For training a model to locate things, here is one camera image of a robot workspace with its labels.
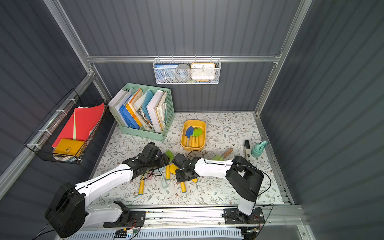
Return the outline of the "yellow shovel long handle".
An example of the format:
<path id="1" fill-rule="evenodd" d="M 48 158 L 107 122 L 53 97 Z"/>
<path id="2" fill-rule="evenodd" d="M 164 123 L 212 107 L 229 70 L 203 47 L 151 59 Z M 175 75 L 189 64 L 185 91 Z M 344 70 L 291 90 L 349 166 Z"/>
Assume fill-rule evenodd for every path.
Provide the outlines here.
<path id="1" fill-rule="evenodd" d="M 179 168 L 177 166 L 175 166 L 174 164 L 171 164 L 170 165 L 170 172 L 171 174 L 176 174 L 176 170 L 178 170 Z M 187 189 L 186 189 L 186 185 L 184 182 L 180 183 L 181 185 L 181 190 L 182 190 L 182 193 L 186 193 L 187 192 Z"/>

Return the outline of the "blue shovel wooden handle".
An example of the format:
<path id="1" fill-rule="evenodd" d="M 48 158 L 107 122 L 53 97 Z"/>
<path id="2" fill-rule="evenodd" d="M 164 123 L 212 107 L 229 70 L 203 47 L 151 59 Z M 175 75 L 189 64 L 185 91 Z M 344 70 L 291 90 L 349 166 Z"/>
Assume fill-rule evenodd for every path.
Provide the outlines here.
<path id="1" fill-rule="evenodd" d="M 186 147 L 189 147 L 190 137 L 193 135 L 193 133 L 194 133 L 194 127 L 189 126 L 186 130 L 186 138 L 187 138 L 186 144 L 185 144 Z"/>

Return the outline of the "yellow plastic storage box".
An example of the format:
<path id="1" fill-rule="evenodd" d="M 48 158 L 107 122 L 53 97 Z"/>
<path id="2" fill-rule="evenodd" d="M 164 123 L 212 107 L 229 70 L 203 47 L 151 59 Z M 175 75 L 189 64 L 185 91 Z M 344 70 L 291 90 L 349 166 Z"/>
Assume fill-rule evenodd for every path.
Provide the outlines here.
<path id="1" fill-rule="evenodd" d="M 202 151 L 206 144 L 207 125 L 200 120 L 184 123 L 181 144 L 185 151 Z"/>

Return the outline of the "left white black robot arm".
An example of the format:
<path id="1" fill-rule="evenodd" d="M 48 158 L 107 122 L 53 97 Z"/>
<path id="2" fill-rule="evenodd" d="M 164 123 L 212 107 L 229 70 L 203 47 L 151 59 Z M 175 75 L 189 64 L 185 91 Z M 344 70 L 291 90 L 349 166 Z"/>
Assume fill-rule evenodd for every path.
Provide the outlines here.
<path id="1" fill-rule="evenodd" d="M 98 207 L 91 207 L 90 204 L 111 189 L 161 169 L 169 162 L 170 158 L 150 142 L 137 156 L 102 175 L 75 185 L 66 183 L 60 186 L 45 218 L 62 239 L 89 225 L 104 224 L 112 228 L 137 225 L 142 217 L 134 218 L 121 201 Z"/>

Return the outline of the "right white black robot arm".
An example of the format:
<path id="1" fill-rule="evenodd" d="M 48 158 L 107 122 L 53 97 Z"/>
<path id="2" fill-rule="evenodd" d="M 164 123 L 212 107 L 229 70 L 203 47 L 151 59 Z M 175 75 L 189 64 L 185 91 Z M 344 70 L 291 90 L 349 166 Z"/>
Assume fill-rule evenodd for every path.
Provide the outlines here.
<path id="1" fill-rule="evenodd" d="M 242 156 L 235 156 L 228 161 L 215 161 L 200 157 L 190 159 L 177 154 L 172 163 L 177 167 L 175 173 L 179 183 L 198 177 L 227 180 L 240 196 L 239 216 L 252 215 L 265 175 Z"/>

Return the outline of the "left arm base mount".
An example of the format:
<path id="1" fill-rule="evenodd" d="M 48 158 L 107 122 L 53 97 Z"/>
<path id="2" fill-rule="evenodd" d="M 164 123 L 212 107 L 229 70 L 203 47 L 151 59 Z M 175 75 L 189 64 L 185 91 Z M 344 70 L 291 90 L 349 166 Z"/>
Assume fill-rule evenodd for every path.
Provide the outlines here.
<path id="1" fill-rule="evenodd" d="M 142 227 L 146 218 L 145 211 L 123 211 L 115 222 L 106 222 L 104 228 L 132 228 Z"/>

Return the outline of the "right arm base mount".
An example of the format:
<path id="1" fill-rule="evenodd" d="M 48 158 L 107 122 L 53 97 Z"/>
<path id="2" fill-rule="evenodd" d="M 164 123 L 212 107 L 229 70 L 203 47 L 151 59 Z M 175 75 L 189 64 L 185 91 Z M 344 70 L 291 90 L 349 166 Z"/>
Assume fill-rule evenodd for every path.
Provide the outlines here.
<path id="1" fill-rule="evenodd" d="M 264 224 L 265 218 L 261 208 L 253 208 L 252 213 L 248 216 L 238 209 L 227 208 L 224 209 L 222 217 L 225 219 L 227 225 L 238 225 L 238 224 Z"/>

